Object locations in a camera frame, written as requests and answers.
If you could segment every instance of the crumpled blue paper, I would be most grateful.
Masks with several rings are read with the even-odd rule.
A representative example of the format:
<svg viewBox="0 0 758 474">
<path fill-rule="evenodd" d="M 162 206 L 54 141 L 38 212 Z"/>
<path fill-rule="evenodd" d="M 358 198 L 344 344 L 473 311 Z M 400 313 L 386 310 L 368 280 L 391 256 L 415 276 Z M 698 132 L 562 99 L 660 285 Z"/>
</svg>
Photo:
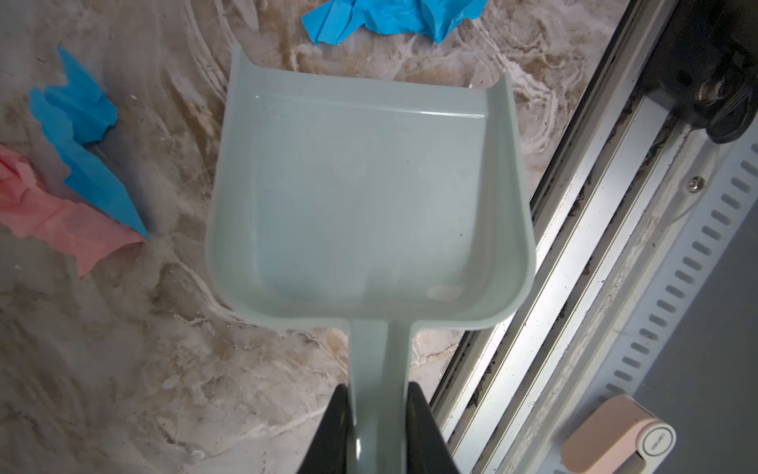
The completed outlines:
<svg viewBox="0 0 758 474">
<path fill-rule="evenodd" d="M 116 106 L 89 73 L 65 49 L 58 47 L 68 83 L 29 94 L 29 108 L 42 132 L 71 168 L 66 185 L 112 218 L 148 237 L 126 187 L 83 145 L 102 140 L 116 123 Z"/>
<path fill-rule="evenodd" d="M 479 18 L 487 0 L 330 0 L 302 17 L 315 44 L 340 44 L 365 25 L 383 35 L 423 33 L 441 42 L 466 18 Z"/>
</svg>

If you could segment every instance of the screw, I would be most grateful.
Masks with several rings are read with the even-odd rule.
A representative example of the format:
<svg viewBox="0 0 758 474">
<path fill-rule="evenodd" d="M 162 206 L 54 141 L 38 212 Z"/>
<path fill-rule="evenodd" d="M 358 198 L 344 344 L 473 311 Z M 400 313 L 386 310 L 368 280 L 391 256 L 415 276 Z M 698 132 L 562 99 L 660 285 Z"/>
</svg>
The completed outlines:
<svg viewBox="0 0 758 474">
<path fill-rule="evenodd" d="M 687 182 L 687 189 L 691 193 L 699 193 L 706 186 L 706 179 L 702 176 L 693 176 Z"/>
</svg>

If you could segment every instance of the dirty marble countertop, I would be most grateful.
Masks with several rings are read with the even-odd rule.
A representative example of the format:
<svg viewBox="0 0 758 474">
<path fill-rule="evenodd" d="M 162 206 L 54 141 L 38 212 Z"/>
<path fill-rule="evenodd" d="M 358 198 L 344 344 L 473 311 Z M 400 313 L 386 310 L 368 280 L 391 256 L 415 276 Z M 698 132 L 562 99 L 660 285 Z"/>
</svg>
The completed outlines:
<svg viewBox="0 0 758 474">
<path fill-rule="evenodd" d="M 77 199 L 30 116 L 32 87 L 63 83 L 73 53 L 118 107 L 92 147 L 151 234 L 83 279 L 74 260 L 0 228 L 0 471 L 295 472 L 337 383 L 334 329 L 243 325 L 203 262 L 236 40 L 258 66 L 489 87 L 512 76 L 533 190 L 625 0 L 490 0 L 443 43 L 360 30 L 314 46 L 299 17 L 323 0 L 5 0 L 0 143 Z M 427 331 L 412 379 L 428 397 L 459 333 Z"/>
</svg>

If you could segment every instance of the light green plastic dustpan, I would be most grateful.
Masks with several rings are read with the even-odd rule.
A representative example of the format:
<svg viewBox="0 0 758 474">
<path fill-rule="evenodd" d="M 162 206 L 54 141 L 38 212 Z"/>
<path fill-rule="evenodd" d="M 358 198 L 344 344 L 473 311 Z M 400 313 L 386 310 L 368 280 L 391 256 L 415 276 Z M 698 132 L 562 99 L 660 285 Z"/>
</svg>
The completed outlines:
<svg viewBox="0 0 758 474">
<path fill-rule="evenodd" d="M 412 336 L 495 325 L 534 277 L 509 78 L 275 71 L 235 45 L 206 254 L 251 323 L 348 332 L 352 468 L 405 472 Z"/>
</svg>

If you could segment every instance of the pink tissue paper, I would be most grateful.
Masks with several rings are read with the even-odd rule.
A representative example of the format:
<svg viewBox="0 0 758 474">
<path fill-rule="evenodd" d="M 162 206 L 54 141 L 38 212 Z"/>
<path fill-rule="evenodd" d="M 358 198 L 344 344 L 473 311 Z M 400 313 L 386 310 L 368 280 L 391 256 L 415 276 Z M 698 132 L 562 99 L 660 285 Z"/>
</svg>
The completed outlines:
<svg viewBox="0 0 758 474">
<path fill-rule="evenodd" d="M 0 145 L 0 222 L 77 258 L 80 278 L 114 250 L 145 238 L 87 204 L 48 194 L 26 158 Z"/>
</svg>

